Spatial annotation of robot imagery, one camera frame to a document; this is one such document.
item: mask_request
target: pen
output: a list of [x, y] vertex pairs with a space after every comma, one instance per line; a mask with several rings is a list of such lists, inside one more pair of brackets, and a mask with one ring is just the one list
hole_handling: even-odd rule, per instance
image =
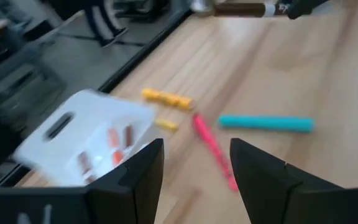
[[289, 4], [224, 2], [214, 6], [214, 16], [273, 17], [288, 14]]
[[233, 172], [226, 156], [222, 152], [218, 142], [215, 140], [212, 132], [209, 130], [200, 114], [195, 113], [193, 115], [193, 125], [198, 135], [208, 145], [209, 151], [215, 157], [218, 166], [221, 168], [223, 175], [229, 184], [229, 188], [233, 191], [238, 191], [239, 189], [237, 187], [236, 180], [234, 179]]

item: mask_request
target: marker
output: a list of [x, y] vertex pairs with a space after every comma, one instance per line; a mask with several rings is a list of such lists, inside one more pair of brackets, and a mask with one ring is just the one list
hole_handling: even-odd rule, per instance
[[290, 4], [224, 2], [214, 6], [214, 16], [274, 17], [286, 16]]
[[121, 152], [121, 150], [116, 150], [115, 152], [113, 152], [113, 154], [112, 154], [113, 166], [119, 165], [119, 163], [123, 160], [123, 158], [124, 158], [124, 155]]
[[114, 128], [108, 129], [108, 141], [111, 148], [119, 147], [121, 144], [118, 133]]
[[132, 146], [132, 138], [133, 138], [133, 130], [132, 130], [132, 126], [128, 125], [125, 128], [125, 139], [126, 139], [126, 145], [125, 147], [131, 147]]
[[222, 152], [222, 149], [219, 147], [219, 144], [215, 140], [211, 131], [203, 121], [203, 118], [198, 113], [193, 115], [193, 126], [201, 139], [208, 145], [209, 151], [215, 157], [218, 166], [221, 168], [223, 175], [229, 184], [229, 188], [233, 191], [238, 191], [239, 189], [236, 184], [236, 180], [234, 179], [233, 171], [228, 163], [228, 160], [226, 159], [226, 156]]
[[78, 155], [78, 162], [82, 168], [82, 177], [87, 184], [90, 184], [96, 180], [96, 177], [92, 174], [92, 164], [86, 152], [81, 152]]

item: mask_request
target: yellow toy piece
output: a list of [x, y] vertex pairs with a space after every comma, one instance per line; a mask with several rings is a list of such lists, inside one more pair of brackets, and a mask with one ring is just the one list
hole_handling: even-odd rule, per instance
[[177, 124], [175, 124], [174, 122], [171, 122], [171, 121], [164, 120], [164, 119], [156, 119], [154, 121], [154, 123], [157, 126], [160, 126], [161, 128], [168, 129], [170, 131], [176, 131], [178, 129]]
[[142, 95], [147, 100], [159, 101], [166, 105], [176, 106], [184, 110], [193, 109], [193, 100], [191, 98], [174, 95], [171, 93], [164, 93], [158, 90], [145, 88], [142, 90]]

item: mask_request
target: person's leg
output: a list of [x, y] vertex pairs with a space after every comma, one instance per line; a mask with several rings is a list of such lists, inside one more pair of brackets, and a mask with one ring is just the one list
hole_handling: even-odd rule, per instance
[[86, 16], [86, 21], [88, 21], [88, 25], [91, 28], [91, 30], [95, 36], [95, 39], [99, 42], [99, 44], [103, 45], [103, 42], [105, 41], [105, 39], [100, 34], [98, 26], [96, 25], [92, 6], [86, 6], [84, 8], [84, 11], [85, 11], [85, 16]]
[[104, 22], [106, 23], [107, 27], [111, 30], [113, 35], [116, 35], [119, 33], [119, 29], [117, 29], [117, 27], [115, 27], [111, 20], [110, 17], [107, 13], [107, 10], [104, 6], [104, 2], [103, 0], [95, 0], [96, 5], [98, 6], [99, 10], [100, 10], [100, 14], [102, 15], [102, 18], [104, 20]]

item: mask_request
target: blue stick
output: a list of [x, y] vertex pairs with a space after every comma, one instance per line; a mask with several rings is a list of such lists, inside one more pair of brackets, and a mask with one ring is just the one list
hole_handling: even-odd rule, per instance
[[224, 128], [259, 128], [306, 133], [314, 128], [314, 119], [296, 116], [222, 115], [219, 117], [219, 123]]

